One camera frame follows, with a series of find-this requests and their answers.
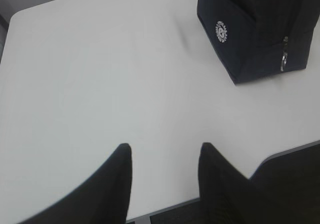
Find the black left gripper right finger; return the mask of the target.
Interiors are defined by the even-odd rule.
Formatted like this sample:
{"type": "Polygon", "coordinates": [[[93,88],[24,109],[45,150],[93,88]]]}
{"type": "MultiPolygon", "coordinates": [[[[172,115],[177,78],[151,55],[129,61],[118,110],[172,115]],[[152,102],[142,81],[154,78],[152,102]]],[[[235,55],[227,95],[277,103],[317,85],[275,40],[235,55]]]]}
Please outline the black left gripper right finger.
{"type": "Polygon", "coordinates": [[[204,143],[198,183],[205,223],[319,223],[319,148],[271,158],[246,178],[204,143]]]}

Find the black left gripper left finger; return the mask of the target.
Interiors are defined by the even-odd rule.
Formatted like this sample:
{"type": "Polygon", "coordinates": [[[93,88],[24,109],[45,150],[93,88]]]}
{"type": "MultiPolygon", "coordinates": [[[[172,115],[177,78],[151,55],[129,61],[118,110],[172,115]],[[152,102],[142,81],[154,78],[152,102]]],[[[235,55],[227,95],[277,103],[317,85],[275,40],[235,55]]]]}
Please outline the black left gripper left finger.
{"type": "Polygon", "coordinates": [[[132,152],[120,144],[84,183],[24,223],[125,223],[132,185],[132,152]]]}

